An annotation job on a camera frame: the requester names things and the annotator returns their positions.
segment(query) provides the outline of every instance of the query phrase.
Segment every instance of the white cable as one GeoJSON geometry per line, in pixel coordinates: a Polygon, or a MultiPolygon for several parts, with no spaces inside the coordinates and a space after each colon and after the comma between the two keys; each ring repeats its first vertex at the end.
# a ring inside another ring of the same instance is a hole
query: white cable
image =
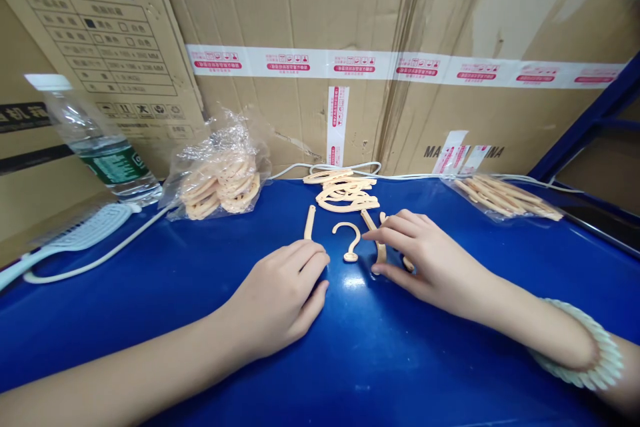
{"type": "MultiPolygon", "coordinates": [[[[441,175],[439,173],[408,173],[405,175],[378,175],[378,172],[382,168],[382,164],[378,161],[370,161],[365,163],[358,163],[357,165],[352,165],[351,167],[336,167],[335,165],[328,165],[326,163],[316,163],[315,165],[311,165],[310,163],[294,163],[293,165],[287,167],[280,173],[276,173],[275,175],[269,177],[268,180],[275,180],[278,177],[281,177],[289,170],[294,169],[296,167],[306,167],[309,169],[309,173],[313,173],[314,170],[341,170],[341,169],[351,169],[353,173],[357,173],[358,175],[363,175],[366,178],[379,178],[386,180],[410,180],[410,179],[424,179],[424,178],[444,178],[448,175],[441,175]],[[376,169],[367,173],[364,171],[355,170],[359,167],[367,167],[369,165],[376,165],[376,169]]],[[[554,190],[569,192],[569,193],[583,193],[582,190],[574,190],[574,189],[566,189],[563,187],[557,187],[556,185],[552,185],[551,183],[541,182],[536,180],[528,175],[515,175],[515,174],[494,174],[494,177],[500,179],[508,179],[513,181],[523,181],[527,183],[532,183],[534,185],[540,185],[541,187],[552,188],[554,190]]]]}
{"type": "Polygon", "coordinates": [[[30,284],[50,284],[52,282],[58,282],[59,280],[68,279],[71,277],[75,277],[76,275],[84,274],[85,272],[96,268],[97,266],[104,264],[107,260],[113,257],[115,254],[120,252],[124,247],[128,246],[137,236],[142,234],[146,229],[151,227],[160,217],[167,213],[169,207],[162,209],[160,212],[156,213],[151,219],[147,221],[142,227],[133,232],[129,237],[124,239],[120,244],[114,247],[108,254],[103,255],[95,262],[91,262],[89,265],[84,267],[77,268],[75,270],[71,270],[70,272],[65,272],[64,274],[59,274],[51,277],[38,277],[34,275],[34,273],[29,270],[26,272],[22,278],[25,282],[29,282],[30,284]]]}

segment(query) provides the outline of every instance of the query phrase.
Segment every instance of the person's right hand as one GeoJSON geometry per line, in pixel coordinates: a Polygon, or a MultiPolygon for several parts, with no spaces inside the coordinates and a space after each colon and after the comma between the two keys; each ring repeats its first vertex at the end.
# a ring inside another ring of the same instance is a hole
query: person's right hand
{"type": "Polygon", "coordinates": [[[426,215],[401,210],[379,229],[362,235],[394,247],[416,268],[416,275],[390,264],[374,264],[415,297],[459,317],[482,322],[491,315],[492,297],[504,281],[484,268],[426,215]]]}

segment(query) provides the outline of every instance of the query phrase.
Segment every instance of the blue table surface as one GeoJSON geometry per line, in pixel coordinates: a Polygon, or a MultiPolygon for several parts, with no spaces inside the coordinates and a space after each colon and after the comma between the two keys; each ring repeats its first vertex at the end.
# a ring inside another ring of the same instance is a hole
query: blue table surface
{"type": "MultiPolygon", "coordinates": [[[[379,181],[382,210],[427,214],[496,274],[569,302],[640,342],[640,264],[567,220],[496,224],[438,180],[379,181]]],[[[266,187],[253,213],[205,222],[161,220],[132,246],[72,280],[19,280],[0,296],[0,392],[138,344],[207,315],[255,262],[302,236],[319,191],[300,181],[266,187]]],[[[554,198],[553,192],[533,188],[554,198]]],[[[372,211],[377,223],[378,210],[372,211]]],[[[102,244],[38,267],[82,266],[128,236],[155,208],[102,244]]],[[[526,349],[488,328],[418,302],[371,275],[373,242],[356,264],[342,255],[356,213],[318,209],[313,239],[331,263],[324,310],[301,341],[160,414],[150,425],[598,426],[612,413],[555,379],[526,349]]],[[[397,254],[388,249],[392,262],[397,254]]]]}

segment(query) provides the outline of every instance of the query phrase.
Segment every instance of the green bottle label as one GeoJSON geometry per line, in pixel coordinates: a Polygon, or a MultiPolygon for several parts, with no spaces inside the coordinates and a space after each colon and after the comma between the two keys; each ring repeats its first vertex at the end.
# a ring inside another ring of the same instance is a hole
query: green bottle label
{"type": "Polygon", "coordinates": [[[126,183],[149,173],[145,163],[130,145],[107,155],[83,155],[80,158],[107,185],[126,183]]]}

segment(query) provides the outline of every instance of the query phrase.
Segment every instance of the beaded bracelet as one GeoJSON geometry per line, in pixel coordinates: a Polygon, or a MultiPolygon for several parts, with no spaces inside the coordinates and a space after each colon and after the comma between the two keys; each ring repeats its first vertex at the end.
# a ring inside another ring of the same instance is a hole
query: beaded bracelet
{"type": "Polygon", "coordinates": [[[567,312],[589,331],[594,343],[597,344],[598,358],[588,368],[577,371],[562,367],[539,352],[529,349],[536,362],[547,372],[550,372],[551,375],[576,387],[586,387],[589,390],[606,390],[609,387],[608,385],[614,386],[616,379],[622,377],[623,364],[618,346],[611,339],[609,333],[602,328],[602,325],[598,324],[591,316],[585,314],[579,308],[560,300],[548,298],[543,300],[567,312]]]}

